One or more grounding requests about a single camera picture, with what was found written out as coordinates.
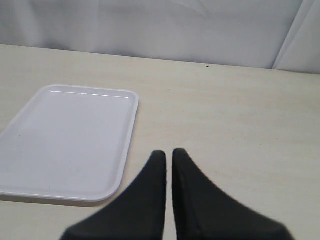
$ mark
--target table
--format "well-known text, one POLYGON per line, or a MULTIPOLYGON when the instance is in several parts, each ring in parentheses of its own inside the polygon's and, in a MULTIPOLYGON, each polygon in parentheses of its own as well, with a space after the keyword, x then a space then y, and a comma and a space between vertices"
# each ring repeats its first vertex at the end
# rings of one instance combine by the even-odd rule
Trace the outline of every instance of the table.
MULTIPOLYGON (((0 45, 0 130, 42 87, 127 89, 140 96, 124 178, 98 206, 0 201, 0 239, 57 240, 119 195, 152 150, 186 148, 220 188, 320 236, 320 75, 0 45)), ((164 240, 176 239, 168 171, 164 240)))

